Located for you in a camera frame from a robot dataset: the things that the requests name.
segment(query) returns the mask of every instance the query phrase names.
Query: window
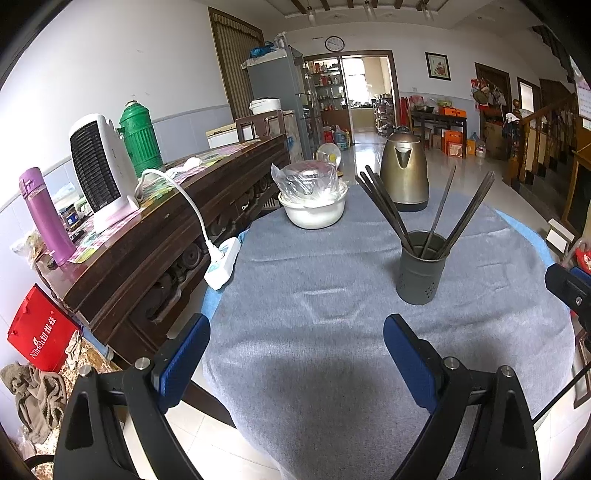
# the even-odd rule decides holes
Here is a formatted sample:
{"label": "window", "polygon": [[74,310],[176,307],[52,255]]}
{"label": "window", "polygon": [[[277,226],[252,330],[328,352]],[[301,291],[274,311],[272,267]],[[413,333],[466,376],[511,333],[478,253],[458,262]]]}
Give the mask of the window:
{"label": "window", "polygon": [[521,108],[535,112],[534,89],[526,83],[519,82],[519,91],[521,92]]}
{"label": "window", "polygon": [[365,81],[365,66],[362,59],[343,59],[347,95],[351,102],[369,103],[371,96]]}

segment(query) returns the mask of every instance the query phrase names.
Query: chair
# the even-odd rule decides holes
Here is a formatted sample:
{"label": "chair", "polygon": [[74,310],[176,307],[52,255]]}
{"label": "chair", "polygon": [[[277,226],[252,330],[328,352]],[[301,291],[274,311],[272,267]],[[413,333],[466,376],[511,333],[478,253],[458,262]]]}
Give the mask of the chair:
{"label": "chair", "polygon": [[243,127],[250,127],[253,137],[262,140],[269,140],[272,137],[285,133],[285,121],[283,111],[273,110],[271,112],[259,113],[257,115],[244,116],[236,120],[236,131],[238,132],[238,141],[244,142]]}

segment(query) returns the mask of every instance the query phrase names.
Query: chopsticks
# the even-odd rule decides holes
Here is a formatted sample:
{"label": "chopsticks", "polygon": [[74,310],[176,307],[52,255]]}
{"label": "chopsticks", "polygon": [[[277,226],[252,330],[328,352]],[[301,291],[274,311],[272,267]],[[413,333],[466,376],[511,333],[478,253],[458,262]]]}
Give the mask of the chopsticks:
{"label": "chopsticks", "polygon": [[443,211],[443,206],[445,205],[445,201],[447,200],[447,194],[449,193],[449,188],[452,186],[453,176],[456,172],[456,166],[452,167],[451,172],[449,173],[449,177],[447,178],[447,185],[445,185],[445,190],[443,191],[443,197],[441,197],[441,202],[439,203],[439,208],[437,209],[437,213],[435,214],[435,218],[433,219],[433,224],[431,225],[431,230],[429,230],[429,235],[427,236],[427,241],[423,246],[423,251],[421,252],[421,256],[419,258],[424,258],[425,253],[429,248],[429,244],[431,243],[431,238],[433,238],[433,233],[435,233],[435,229],[437,228],[437,224],[439,223],[439,219],[441,218],[441,213]]}
{"label": "chopsticks", "polygon": [[[355,180],[357,180],[357,183],[359,183],[361,188],[363,188],[363,191],[368,195],[368,197],[372,200],[374,205],[378,208],[378,210],[382,213],[384,218],[388,221],[390,226],[394,229],[394,231],[396,232],[396,235],[398,235],[398,237],[400,239],[400,243],[402,244],[402,247],[409,254],[411,254],[414,257],[417,257],[417,255],[415,254],[414,249],[412,247],[412,242],[411,242],[410,237],[408,235],[408,231],[406,229],[406,226],[404,225],[404,222],[402,221],[402,217],[400,216],[400,213],[396,207],[396,204],[392,201],[390,195],[388,194],[388,191],[386,190],[386,187],[384,186],[382,179],[379,177],[379,175],[375,174],[374,171],[371,168],[369,168],[369,166],[367,166],[365,169],[367,170],[367,172],[369,174],[369,178],[368,178],[368,175],[365,174],[365,172],[360,171],[359,175],[355,176]],[[425,244],[423,246],[423,251],[421,252],[421,255],[417,258],[423,259],[423,257],[425,256],[425,253],[428,249],[429,243],[431,242],[431,239],[433,238],[435,229],[437,228],[437,224],[439,223],[439,219],[441,218],[441,213],[443,211],[443,207],[444,207],[445,202],[447,200],[447,195],[449,194],[449,190],[452,186],[453,177],[455,175],[455,172],[456,172],[456,166],[454,165],[452,167],[450,174],[449,174],[449,177],[447,178],[447,184],[446,184],[445,190],[443,191],[443,196],[441,197],[441,202],[439,203],[439,208],[437,209],[437,213],[435,215],[435,218],[433,219],[433,224],[431,226],[431,230],[429,231],[429,234],[427,236],[427,241],[425,242]],[[462,216],[458,220],[456,226],[453,228],[452,232],[447,237],[447,239],[445,240],[445,242],[443,243],[441,248],[437,251],[435,256],[432,258],[432,260],[439,260],[440,258],[445,257],[450,252],[452,247],[455,245],[457,240],[460,238],[460,235],[466,229],[470,220],[472,220],[472,217],[476,213],[476,210],[478,210],[478,207],[484,201],[486,194],[491,189],[492,184],[494,182],[495,182],[495,174],[494,174],[494,172],[490,171],[485,175],[484,179],[482,180],[482,183],[478,187],[478,190],[476,191],[476,193],[472,197],[472,200],[470,201],[470,203],[466,207],[466,210],[464,211],[464,213],[462,214]]]}
{"label": "chopsticks", "polygon": [[[369,167],[367,168],[367,170],[368,170],[368,172],[371,172],[372,178],[375,178],[376,175]],[[371,181],[369,181],[365,172],[361,171],[361,172],[359,172],[359,175],[361,176],[361,178],[356,175],[355,180],[357,180],[359,185],[361,185],[361,188],[363,188],[363,191],[368,195],[368,197],[372,200],[374,205],[378,208],[378,210],[382,213],[384,218],[388,221],[390,226],[394,229],[394,231],[396,232],[396,235],[398,235],[398,237],[400,239],[400,243],[402,244],[402,247],[405,250],[407,250],[408,253],[415,256],[414,250],[411,246],[410,239],[408,238],[408,232],[406,230],[406,227],[404,226],[402,218],[400,217],[400,213],[398,213],[398,209],[396,208],[396,205],[394,205],[394,202],[392,202],[392,199],[390,199],[390,196],[387,195],[387,198],[389,199],[389,202],[388,202],[382,196],[380,191],[378,190],[379,187],[377,187]],[[394,207],[394,210],[392,210],[390,208],[390,206],[389,206],[390,202],[391,202],[392,206]]]}
{"label": "chopsticks", "polygon": [[454,229],[452,230],[450,235],[445,240],[445,243],[441,246],[439,251],[435,254],[434,260],[444,257],[445,255],[447,255],[449,253],[449,251],[452,249],[454,244],[460,238],[460,235],[462,234],[464,229],[467,227],[468,222],[470,222],[470,220],[472,219],[472,217],[476,213],[476,210],[478,209],[478,207],[480,206],[480,204],[484,200],[484,197],[486,197],[486,194],[491,189],[492,184],[494,182],[495,182],[495,174],[490,171],[489,173],[487,173],[485,175],[484,179],[482,180],[482,183],[478,187],[478,190],[476,191],[476,193],[472,197],[472,200],[468,204],[468,207],[466,207],[466,210],[464,211],[463,215],[460,217],[458,223],[456,224],[456,226],[454,227]]}

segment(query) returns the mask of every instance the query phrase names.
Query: picture frame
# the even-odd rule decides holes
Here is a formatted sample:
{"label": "picture frame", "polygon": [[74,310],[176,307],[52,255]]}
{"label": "picture frame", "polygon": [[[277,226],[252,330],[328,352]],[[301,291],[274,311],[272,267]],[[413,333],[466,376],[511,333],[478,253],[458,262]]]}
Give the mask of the picture frame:
{"label": "picture frame", "polygon": [[447,55],[425,52],[425,57],[427,58],[429,78],[452,80],[452,76],[449,73],[449,61],[447,60]]}

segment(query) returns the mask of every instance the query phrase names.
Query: white bowl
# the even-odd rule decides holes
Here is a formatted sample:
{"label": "white bowl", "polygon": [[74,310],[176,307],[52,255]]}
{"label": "white bowl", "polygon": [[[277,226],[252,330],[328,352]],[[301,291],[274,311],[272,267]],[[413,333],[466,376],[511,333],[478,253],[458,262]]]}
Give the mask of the white bowl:
{"label": "white bowl", "polygon": [[285,212],[291,223],[300,228],[316,230],[336,223],[345,210],[345,197],[347,195],[347,185],[342,183],[341,194],[334,203],[322,207],[306,207],[286,201],[283,194],[279,194],[279,201],[285,208]]}

